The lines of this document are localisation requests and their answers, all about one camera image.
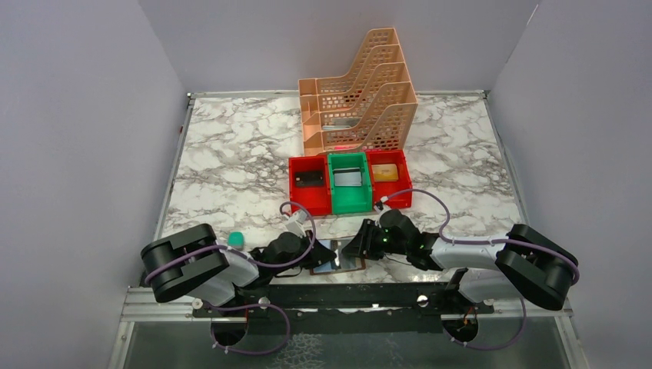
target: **marble surface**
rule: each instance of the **marble surface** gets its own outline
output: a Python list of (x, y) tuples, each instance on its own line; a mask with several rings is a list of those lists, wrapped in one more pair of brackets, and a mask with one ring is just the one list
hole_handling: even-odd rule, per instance
[[(439, 196), (451, 210), (450, 235), (504, 233), (519, 222), (510, 179), (480, 97), (420, 96), (404, 148), (414, 188)], [(278, 213), (288, 200), (288, 158), (301, 156), (299, 100), (199, 98), (191, 116), (164, 236), (194, 225), (212, 225), (225, 241), (241, 231), (247, 249), (266, 246), (283, 230)], [(414, 194), (403, 210), (421, 230), (435, 231), (444, 211), (432, 199)], [(319, 238), (358, 231), (373, 213), (317, 220)], [(404, 257), (393, 255), (404, 261)], [(447, 280), (450, 273), (424, 272), (395, 261), (368, 261), (367, 269), (274, 283), (374, 283)]]

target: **gray wall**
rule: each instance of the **gray wall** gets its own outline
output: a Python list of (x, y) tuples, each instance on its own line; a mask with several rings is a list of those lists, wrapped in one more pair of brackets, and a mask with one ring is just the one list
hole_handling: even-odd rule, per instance
[(543, 0), (491, 92), (534, 227), (580, 260), (592, 367), (649, 367), (652, 2)]
[(193, 92), (297, 89), (343, 75), (371, 28), (395, 26), (414, 87), (493, 87), (538, 0), (140, 0)]
[(0, 366), (106, 367), (185, 90), (135, 0), (0, 2)]

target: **green container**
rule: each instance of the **green container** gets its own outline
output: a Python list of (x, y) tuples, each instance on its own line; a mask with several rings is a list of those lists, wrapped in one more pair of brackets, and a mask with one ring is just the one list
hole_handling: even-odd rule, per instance
[[(360, 168), (362, 186), (336, 186), (333, 170), (342, 168)], [(333, 214), (361, 213), (372, 210), (371, 178), (367, 155), (364, 152), (330, 154), (328, 156), (328, 176), (331, 179)]]

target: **red container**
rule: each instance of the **red container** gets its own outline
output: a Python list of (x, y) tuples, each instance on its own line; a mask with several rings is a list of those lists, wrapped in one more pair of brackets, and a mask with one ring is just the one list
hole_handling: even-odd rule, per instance
[[(321, 171), (324, 184), (318, 187), (297, 187), (296, 174), (302, 171)], [(290, 201), (304, 205), (313, 216), (332, 213), (331, 180), (326, 155), (290, 158)], [(292, 212), (297, 210), (293, 205)]]
[[(412, 180), (408, 173), (408, 166), (405, 164), (403, 150), (367, 151), (366, 154), (369, 167), (376, 164), (395, 164), (398, 171), (397, 181), (375, 181), (372, 178), (372, 181), (375, 184), (373, 194), (374, 204), (380, 201), (383, 196), (388, 196), (406, 188), (412, 188)], [(393, 209), (409, 208), (412, 206), (412, 192), (400, 194), (395, 198), (388, 200), (385, 204)]]

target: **black wire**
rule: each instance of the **black wire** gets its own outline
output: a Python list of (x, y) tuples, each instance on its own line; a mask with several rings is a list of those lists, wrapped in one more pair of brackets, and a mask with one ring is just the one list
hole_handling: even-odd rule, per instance
[(288, 275), (288, 274), (286, 274), (286, 275), (278, 275), (278, 274), (277, 274), (277, 275), (274, 276), (274, 278), (290, 278), (290, 277), (296, 277), (296, 276), (298, 276), (299, 274), (301, 274), (302, 271), (304, 271), (304, 268), (303, 268), (303, 267), (299, 267), (299, 272), (298, 272), (297, 274), (289, 274), (289, 275)]
[(396, 262), (399, 263), (399, 264), (412, 266), (412, 264), (405, 263), (405, 262), (403, 262), (403, 261), (399, 261), (399, 260), (396, 260), (396, 259), (392, 259), (392, 258), (388, 257), (387, 255), (385, 255), (385, 257), (386, 257), (388, 260), (396, 261)]

